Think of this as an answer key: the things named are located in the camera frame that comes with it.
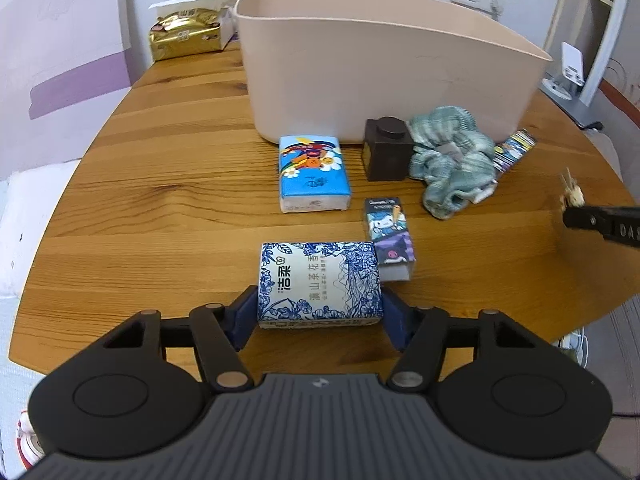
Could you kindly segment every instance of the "wooden tabletop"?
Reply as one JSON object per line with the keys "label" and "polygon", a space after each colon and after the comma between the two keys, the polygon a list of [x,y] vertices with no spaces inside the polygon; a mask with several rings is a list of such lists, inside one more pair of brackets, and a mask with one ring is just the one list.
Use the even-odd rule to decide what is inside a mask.
{"label": "wooden tabletop", "polygon": [[[414,240],[414,277],[392,286],[408,303],[455,316],[498,308],[542,337],[558,338],[615,306],[611,297],[586,298],[558,248],[552,225],[559,174],[569,166],[590,203],[633,201],[541,92],[522,126],[538,145],[492,197],[450,220],[422,209],[421,182],[368,182],[356,146],[343,147],[353,191],[348,211],[283,214],[278,150],[254,129],[238,45],[158,62],[113,113],[66,188],[26,284],[10,357],[49,372],[139,310],[178,317],[200,304],[231,302],[257,282],[263,242],[364,240],[364,199],[380,196],[401,198]],[[589,248],[600,240],[583,235]],[[637,259],[629,265],[640,275]],[[449,367],[463,358],[452,355]],[[398,354],[375,325],[256,329],[241,357],[256,377],[281,370],[386,376]],[[195,373],[190,352],[171,351],[169,359]]]}

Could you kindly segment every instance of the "blue tissue pack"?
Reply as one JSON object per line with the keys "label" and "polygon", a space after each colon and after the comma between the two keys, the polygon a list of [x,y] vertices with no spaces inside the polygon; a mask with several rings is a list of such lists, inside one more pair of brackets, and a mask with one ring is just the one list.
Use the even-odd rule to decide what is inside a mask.
{"label": "blue tissue pack", "polygon": [[349,207],[351,188],[335,137],[281,137],[279,168],[283,213]]}
{"label": "blue tissue pack", "polygon": [[267,243],[260,252],[258,324],[373,324],[382,294],[372,242]]}

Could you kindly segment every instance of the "white daisy flower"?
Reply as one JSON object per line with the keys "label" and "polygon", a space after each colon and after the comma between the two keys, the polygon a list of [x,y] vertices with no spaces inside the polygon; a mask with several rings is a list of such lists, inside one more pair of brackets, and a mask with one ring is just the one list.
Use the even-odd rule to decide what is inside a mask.
{"label": "white daisy flower", "polygon": [[322,158],[321,171],[339,170],[342,164],[342,159],[334,152],[326,152],[326,155]]}
{"label": "white daisy flower", "polygon": [[287,178],[295,178],[300,174],[300,170],[297,170],[296,168],[287,168],[282,172],[282,174]]}

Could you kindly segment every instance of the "purple stripe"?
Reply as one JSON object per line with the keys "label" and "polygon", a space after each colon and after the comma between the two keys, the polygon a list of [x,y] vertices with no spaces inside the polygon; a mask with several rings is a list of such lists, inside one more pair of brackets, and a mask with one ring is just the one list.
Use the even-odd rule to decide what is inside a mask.
{"label": "purple stripe", "polygon": [[130,87],[126,59],[126,52],[111,54],[34,86],[29,117],[36,119],[60,108]]}

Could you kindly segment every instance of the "blue floral pattern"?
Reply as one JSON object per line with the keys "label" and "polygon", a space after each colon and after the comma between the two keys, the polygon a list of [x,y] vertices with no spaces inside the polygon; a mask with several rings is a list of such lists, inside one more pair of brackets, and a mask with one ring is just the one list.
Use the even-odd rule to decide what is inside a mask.
{"label": "blue floral pattern", "polygon": [[[344,304],[322,304],[304,299],[278,296],[271,303],[276,285],[270,267],[278,254],[293,254],[292,248],[304,256],[313,254],[340,258],[338,282],[344,293]],[[322,242],[293,244],[263,244],[258,288],[258,320],[351,319],[382,317],[382,295],[378,264],[370,242]]]}

